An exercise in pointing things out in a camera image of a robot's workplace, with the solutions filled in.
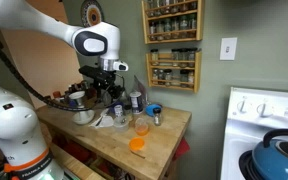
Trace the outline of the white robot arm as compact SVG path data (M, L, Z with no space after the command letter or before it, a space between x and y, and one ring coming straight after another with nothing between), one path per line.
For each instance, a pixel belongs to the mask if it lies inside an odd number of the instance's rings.
M25 0L0 0L0 28L39 31L63 40L84 56L98 56L126 71L119 60L120 30L100 22L91 27L71 26L32 7ZM0 149L4 171L12 180L64 180L64 170L53 159L33 107L0 87Z

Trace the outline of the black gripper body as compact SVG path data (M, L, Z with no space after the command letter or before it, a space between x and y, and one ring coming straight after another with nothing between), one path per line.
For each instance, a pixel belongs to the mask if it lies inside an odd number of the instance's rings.
M115 75L100 68L85 65L79 69L79 73L93 79L102 89L114 85Z

